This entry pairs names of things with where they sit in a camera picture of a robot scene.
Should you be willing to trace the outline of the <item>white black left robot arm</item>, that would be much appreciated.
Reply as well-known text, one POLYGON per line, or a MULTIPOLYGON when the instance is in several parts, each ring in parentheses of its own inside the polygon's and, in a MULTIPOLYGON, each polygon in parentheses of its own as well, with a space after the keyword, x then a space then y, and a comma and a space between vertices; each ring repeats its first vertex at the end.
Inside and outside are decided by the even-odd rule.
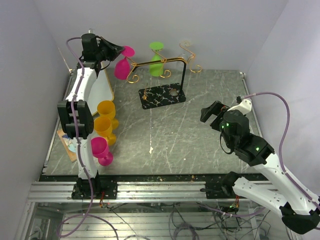
POLYGON ((75 144, 78 178, 71 194, 74 200, 96 199, 103 192, 92 153, 94 118, 89 98, 92 87, 103 70, 102 62, 114 61, 125 49, 94 33, 85 33, 79 39, 82 54, 76 57, 74 85, 66 99, 57 104, 62 130, 75 144))

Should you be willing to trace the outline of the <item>pink wine glass front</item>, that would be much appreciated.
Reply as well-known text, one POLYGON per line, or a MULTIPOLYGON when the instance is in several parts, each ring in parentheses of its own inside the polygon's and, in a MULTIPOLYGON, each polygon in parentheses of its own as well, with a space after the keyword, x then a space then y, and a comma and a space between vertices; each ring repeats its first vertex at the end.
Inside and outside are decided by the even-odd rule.
POLYGON ((109 166, 113 162, 113 154, 109 151, 109 145, 105 138, 94 137, 91 140, 92 155, 98 159, 102 166, 109 166))

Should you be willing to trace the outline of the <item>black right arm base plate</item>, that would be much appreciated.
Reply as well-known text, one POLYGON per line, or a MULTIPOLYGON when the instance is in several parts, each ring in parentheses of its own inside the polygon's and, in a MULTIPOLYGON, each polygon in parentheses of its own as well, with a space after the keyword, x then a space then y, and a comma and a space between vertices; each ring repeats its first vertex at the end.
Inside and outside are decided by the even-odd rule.
POLYGON ((236 172, 229 172, 223 176, 219 181, 206 182, 205 187, 199 191, 205 193, 207 199, 227 199, 235 198, 236 194, 233 187, 236 181, 243 176, 236 172))

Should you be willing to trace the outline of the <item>pink wine glass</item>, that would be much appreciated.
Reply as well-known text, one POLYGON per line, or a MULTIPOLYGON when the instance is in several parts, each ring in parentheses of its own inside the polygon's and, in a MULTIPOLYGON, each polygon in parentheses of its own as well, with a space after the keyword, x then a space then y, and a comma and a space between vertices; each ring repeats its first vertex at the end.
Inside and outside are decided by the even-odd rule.
POLYGON ((126 80, 131 70, 129 58, 135 55, 135 50, 130 46, 124 46, 121 54, 124 58, 115 65, 114 76, 119 80, 126 80))
POLYGON ((113 154, 109 151, 109 145, 105 138, 94 137, 91 140, 92 155, 98 159, 102 166, 109 166, 113 162, 113 154))

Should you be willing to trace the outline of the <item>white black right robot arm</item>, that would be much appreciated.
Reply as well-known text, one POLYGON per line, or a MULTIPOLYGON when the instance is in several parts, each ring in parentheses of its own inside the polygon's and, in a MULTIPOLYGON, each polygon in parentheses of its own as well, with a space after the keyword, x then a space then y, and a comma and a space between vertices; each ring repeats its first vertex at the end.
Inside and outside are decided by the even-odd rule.
POLYGON ((274 212, 286 227, 297 234, 315 230, 320 224, 320 211, 316 207, 320 202, 319 196, 307 190, 281 165, 274 148, 264 138, 250 132, 247 114, 251 110, 249 99, 233 107, 217 100, 201 109, 200 121, 205 123, 215 115, 210 126, 220 133, 230 153, 266 177, 276 190, 268 190, 231 171, 221 182, 221 194, 226 198, 238 195, 258 203, 274 212))

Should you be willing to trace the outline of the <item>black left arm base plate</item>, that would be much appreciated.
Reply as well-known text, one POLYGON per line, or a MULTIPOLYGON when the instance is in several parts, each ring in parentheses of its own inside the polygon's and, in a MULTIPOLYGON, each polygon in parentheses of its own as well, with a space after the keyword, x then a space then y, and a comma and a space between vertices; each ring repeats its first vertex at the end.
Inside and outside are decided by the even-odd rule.
POLYGON ((91 186, 93 189, 93 199, 115 200, 118 193, 118 184, 112 179, 100 178, 99 174, 95 178, 78 178, 73 186, 71 198, 73 200, 90 200, 92 197, 91 186))

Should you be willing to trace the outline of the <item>pink wine glass back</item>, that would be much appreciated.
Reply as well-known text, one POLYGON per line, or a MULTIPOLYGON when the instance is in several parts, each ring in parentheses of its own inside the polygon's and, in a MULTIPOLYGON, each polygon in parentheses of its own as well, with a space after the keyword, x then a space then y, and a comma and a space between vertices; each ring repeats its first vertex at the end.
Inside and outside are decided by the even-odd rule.
POLYGON ((121 54, 124 58, 115 65, 114 76, 119 80, 126 80, 131 70, 129 58, 135 55, 135 50, 130 46, 124 46, 121 54))

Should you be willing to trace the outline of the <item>yellow wine glass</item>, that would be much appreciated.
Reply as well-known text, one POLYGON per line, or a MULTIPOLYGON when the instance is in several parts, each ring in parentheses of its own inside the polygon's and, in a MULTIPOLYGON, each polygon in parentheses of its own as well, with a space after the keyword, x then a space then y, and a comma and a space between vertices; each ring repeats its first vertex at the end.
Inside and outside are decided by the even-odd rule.
POLYGON ((110 100, 104 100, 97 105, 97 112, 100 116, 108 117, 111 120, 112 128, 116 129, 119 126, 119 121, 116 119, 116 107, 110 100))
POLYGON ((96 133, 107 140, 108 145, 112 146, 116 142, 116 135, 113 133, 112 121, 106 116, 99 116, 94 120, 94 130, 96 133))

